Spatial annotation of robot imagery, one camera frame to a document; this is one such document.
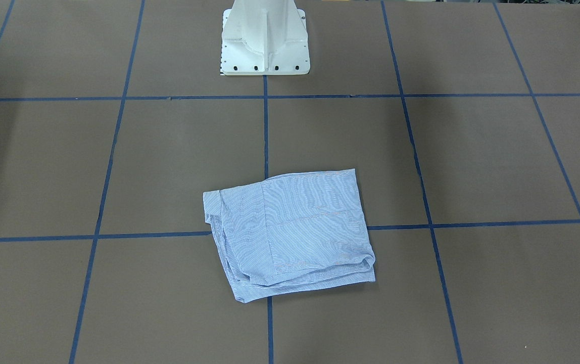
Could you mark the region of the light blue striped shirt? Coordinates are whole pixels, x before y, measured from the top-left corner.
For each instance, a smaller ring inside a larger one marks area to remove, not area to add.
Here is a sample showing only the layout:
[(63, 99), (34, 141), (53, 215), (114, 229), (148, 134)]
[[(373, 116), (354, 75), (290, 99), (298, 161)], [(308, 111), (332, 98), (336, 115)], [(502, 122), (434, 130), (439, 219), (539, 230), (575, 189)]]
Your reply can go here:
[(355, 169), (204, 192), (203, 210), (237, 302), (376, 280)]

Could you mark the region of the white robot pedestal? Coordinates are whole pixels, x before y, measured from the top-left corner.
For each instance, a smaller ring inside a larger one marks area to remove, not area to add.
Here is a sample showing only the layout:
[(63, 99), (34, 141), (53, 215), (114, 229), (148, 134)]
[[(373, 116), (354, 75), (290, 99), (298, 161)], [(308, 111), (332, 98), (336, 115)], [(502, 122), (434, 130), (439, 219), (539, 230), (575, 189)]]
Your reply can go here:
[(223, 11), (224, 76), (305, 75), (311, 69), (306, 12), (293, 1), (235, 1)]

